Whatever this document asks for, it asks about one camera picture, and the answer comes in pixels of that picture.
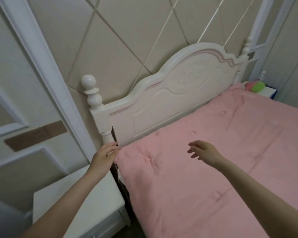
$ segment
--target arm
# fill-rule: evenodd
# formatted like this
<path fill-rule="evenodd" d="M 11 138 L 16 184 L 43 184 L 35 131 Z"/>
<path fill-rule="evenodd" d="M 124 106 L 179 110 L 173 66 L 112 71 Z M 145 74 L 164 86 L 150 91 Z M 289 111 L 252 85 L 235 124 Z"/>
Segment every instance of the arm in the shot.
<path fill-rule="evenodd" d="M 84 200 L 109 171 L 120 147 L 116 142 L 103 145 L 93 156 L 87 172 L 80 178 L 22 238 L 62 238 Z"/>
<path fill-rule="evenodd" d="M 269 237 L 298 237 L 298 210 L 225 159 L 212 144 L 197 140 L 189 145 L 192 158 L 199 157 L 228 179 Z"/>

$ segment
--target white headboard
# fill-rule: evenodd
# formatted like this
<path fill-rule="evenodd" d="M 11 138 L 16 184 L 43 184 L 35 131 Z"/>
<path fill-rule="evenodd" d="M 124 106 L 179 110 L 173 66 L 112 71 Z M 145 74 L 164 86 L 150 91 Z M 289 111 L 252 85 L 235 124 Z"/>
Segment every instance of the white headboard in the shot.
<path fill-rule="evenodd" d="M 95 78 L 85 75 L 90 111 L 104 143 L 120 146 L 150 134 L 206 104 L 241 79 L 250 40 L 236 58 L 214 43 L 196 43 L 173 55 L 154 75 L 141 80 L 131 93 L 103 105 Z"/>

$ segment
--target person's left arm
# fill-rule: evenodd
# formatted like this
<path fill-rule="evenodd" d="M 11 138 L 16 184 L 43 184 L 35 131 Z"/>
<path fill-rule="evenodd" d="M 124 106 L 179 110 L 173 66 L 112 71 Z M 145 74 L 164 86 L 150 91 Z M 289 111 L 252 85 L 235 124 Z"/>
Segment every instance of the person's left arm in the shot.
<path fill-rule="evenodd" d="M 62 238 L 84 200 L 105 177 L 120 147 L 116 142 L 103 145 L 93 156 L 87 172 L 21 238 Z"/>

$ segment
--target nightstand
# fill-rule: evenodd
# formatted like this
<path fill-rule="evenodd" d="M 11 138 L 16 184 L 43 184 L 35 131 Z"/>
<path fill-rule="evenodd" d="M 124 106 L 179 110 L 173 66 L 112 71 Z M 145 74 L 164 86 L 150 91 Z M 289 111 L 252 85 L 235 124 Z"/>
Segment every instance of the nightstand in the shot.
<path fill-rule="evenodd" d="M 88 166 L 34 193 L 33 223 L 36 222 L 87 171 Z M 130 225 L 125 201 L 109 171 L 92 189 L 77 212 L 64 238 L 110 238 Z"/>
<path fill-rule="evenodd" d="M 269 88 L 269 87 L 265 87 L 263 90 L 259 91 L 256 94 L 259 94 L 261 96 L 273 99 L 275 94 L 276 94 L 277 90 L 274 88 Z"/>

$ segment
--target mattress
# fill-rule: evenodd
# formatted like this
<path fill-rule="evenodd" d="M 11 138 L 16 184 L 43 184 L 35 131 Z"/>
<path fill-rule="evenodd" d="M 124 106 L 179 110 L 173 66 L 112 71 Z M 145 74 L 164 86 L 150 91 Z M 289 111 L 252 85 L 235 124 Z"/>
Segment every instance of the mattress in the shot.
<path fill-rule="evenodd" d="M 115 163 L 147 237 L 267 237 L 226 178 L 190 158 L 194 140 L 298 209 L 298 109 L 237 84 L 119 152 Z"/>

